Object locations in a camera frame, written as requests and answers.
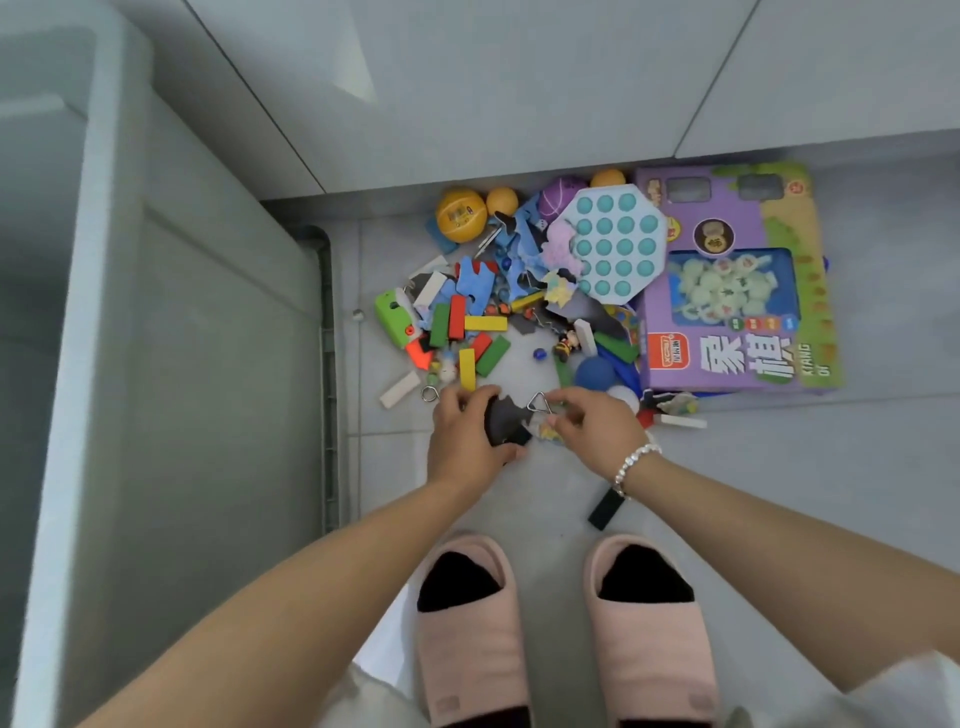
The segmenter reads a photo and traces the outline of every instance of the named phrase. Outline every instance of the cabinet door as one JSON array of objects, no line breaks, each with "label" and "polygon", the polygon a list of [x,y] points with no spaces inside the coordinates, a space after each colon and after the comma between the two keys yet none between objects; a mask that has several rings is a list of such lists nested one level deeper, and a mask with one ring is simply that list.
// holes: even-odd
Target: cabinet door
[{"label": "cabinet door", "polygon": [[323,193],[183,0],[111,2],[154,42],[156,92],[254,196]]},{"label": "cabinet door", "polygon": [[752,0],[191,0],[328,192],[673,155]]},{"label": "cabinet door", "polygon": [[960,127],[960,6],[760,0],[679,157]]}]

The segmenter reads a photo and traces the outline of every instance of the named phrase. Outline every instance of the metal triangle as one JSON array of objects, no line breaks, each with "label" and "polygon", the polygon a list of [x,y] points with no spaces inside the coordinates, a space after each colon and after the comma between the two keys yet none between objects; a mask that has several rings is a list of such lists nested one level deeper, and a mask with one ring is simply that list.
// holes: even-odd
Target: metal triangle
[{"label": "metal triangle", "polygon": [[[543,400],[543,407],[537,406],[537,397]],[[550,402],[546,400],[546,395],[543,392],[537,392],[530,401],[527,402],[527,409],[531,412],[546,412],[548,415],[553,414],[553,410],[550,409]]]}]

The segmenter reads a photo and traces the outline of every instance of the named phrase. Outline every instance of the green wooden block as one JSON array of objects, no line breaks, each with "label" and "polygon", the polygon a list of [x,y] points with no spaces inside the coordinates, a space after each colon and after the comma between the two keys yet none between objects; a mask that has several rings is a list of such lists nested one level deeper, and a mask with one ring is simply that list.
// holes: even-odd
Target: green wooden block
[{"label": "green wooden block", "polygon": [[493,339],[493,343],[487,347],[487,350],[483,352],[483,356],[480,357],[480,361],[477,362],[477,374],[479,376],[490,376],[493,367],[499,363],[509,348],[510,342],[502,336],[497,336]]},{"label": "green wooden block", "polygon": [[430,329],[430,346],[437,349],[445,347],[449,341],[447,330],[450,327],[450,304],[437,303],[433,309],[433,327]]},{"label": "green wooden block", "polygon": [[573,386],[573,373],[570,371],[570,368],[566,366],[566,362],[560,360],[559,357],[553,357],[554,366],[557,367],[557,379],[560,380],[560,386],[562,389],[566,387]]},{"label": "green wooden block", "polygon": [[636,358],[640,356],[640,349],[635,347],[629,341],[614,339],[608,333],[604,333],[603,331],[595,331],[593,333],[593,340],[599,346],[613,354],[616,358],[623,359],[628,364],[632,364],[636,361]]}]

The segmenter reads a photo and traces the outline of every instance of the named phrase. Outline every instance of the yellow ball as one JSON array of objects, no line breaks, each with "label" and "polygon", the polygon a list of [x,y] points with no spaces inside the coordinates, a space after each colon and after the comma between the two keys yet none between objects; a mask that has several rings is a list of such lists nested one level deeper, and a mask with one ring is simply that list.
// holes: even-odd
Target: yellow ball
[{"label": "yellow ball", "polygon": [[495,212],[513,215],[518,207],[520,207],[520,200],[516,198],[516,193],[510,187],[494,187],[487,193],[487,212],[491,215]]},{"label": "yellow ball", "polygon": [[591,187],[613,187],[615,184],[626,184],[627,178],[618,169],[603,169],[593,175]]},{"label": "yellow ball", "polygon": [[437,205],[437,227],[455,243],[468,243],[483,232],[486,225],[487,207],[472,189],[451,189]]}]

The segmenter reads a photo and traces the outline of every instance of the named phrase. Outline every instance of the purple box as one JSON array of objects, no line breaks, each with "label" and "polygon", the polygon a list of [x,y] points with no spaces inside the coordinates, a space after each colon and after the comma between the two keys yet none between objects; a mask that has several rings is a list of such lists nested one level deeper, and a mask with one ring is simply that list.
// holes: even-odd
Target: purple box
[{"label": "purple box", "polygon": [[841,386],[820,227],[792,162],[639,169],[668,218],[667,270],[635,302],[658,391]]}]

